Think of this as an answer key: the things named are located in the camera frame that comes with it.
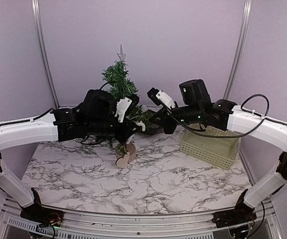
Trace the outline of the small green christmas tree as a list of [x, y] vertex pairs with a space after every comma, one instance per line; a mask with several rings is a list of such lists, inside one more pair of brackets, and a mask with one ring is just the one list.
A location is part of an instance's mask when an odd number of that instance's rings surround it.
[[[116, 102], [132, 94], [139, 96], [137, 87], [128, 77], [128, 70], [124, 71], [124, 63], [120, 60], [115, 61], [113, 65], [103, 70], [102, 80], [104, 81], [102, 87], [110, 86], [107, 92], [114, 97]], [[144, 105], [137, 104], [126, 118], [132, 122], [141, 121], [142, 112], [146, 110], [147, 108]]]

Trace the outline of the silver star ornament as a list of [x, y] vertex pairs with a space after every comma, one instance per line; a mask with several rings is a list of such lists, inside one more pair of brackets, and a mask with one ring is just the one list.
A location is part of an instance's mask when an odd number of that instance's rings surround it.
[[123, 52], [122, 44], [120, 45], [120, 51], [117, 53], [117, 56], [121, 62], [124, 63], [124, 71], [126, 70], [125, 58], [126, 54]]

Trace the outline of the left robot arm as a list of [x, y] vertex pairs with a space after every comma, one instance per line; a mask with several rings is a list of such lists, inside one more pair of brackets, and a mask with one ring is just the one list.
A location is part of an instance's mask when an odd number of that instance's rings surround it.
[[89, 90], [74, 108], [49, 109], [32, 118], [0, 122], [0, 189], [13, 197], [35, 221], [47, 217], [38, 193], [24, 183], [2, 161], [4, 149], [45, 141], [85, 140], [88, 136], [114, 137], [126, 143], [143, 127], [127, 119], [138, 104], [135, 94], [118, 102], [108, 92]]

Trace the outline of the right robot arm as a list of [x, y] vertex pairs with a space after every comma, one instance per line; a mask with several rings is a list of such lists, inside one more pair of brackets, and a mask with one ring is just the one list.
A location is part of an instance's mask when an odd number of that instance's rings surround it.
[[149, 121], [172, 134], [178, 125], [197, 136], [206, 137], [204, 130], [192, 129], [190, 124], [201, 127], [212, 126], [223, 131], [236, 133], [236, 138], [252, 136], [282, 150], [279, 163], [263, 176], [254, 186], [242, 193], [230, 218], [241, 223], [264, 199], [277, 192], [287, 183], [287, 122], [248, 110], [229, 100], [213, 103], [202, 79], [189, 80], [179, 85], [185, 106], [177, 103], [164, 91], [152, 88], [148, 97], [162, 109]]

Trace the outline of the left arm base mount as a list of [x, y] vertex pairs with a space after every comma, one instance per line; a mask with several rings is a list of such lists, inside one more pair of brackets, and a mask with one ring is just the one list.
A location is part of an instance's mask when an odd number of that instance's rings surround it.
[[31, 188], [33, 193], [33, 204], [28, 207], [21, 207], [20, 216], [24, 219], [46, 224], [49, 222], [61, 222], [64, 212], [42, 206], [37, 191]]

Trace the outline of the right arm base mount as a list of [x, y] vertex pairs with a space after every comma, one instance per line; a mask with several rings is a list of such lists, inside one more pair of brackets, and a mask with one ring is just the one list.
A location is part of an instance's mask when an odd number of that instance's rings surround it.
[[240, 195], [233, 209], [219, 211], [213, 214], [212, 222], [216, 224], [217, 228], [246, 223], [257, 218], [254, 209], [244, 203], [244, 197], [247, 191], [248, 189]]

